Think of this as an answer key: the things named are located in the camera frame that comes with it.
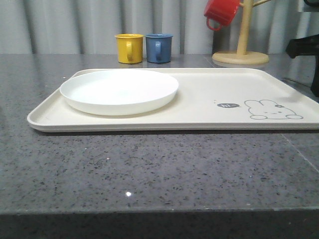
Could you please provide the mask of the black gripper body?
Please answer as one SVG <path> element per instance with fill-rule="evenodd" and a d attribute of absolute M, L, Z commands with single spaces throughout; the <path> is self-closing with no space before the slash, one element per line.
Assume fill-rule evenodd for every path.
<path fill-rule="evenodd" d="M 290 58 L 294 59 L 297 56 L 315 56 L 316 67 L 311 92 L 319 96 L 319 35 L 312 35 L 299 39 L 291 39 L 286 47 L 286 53 Z"/>

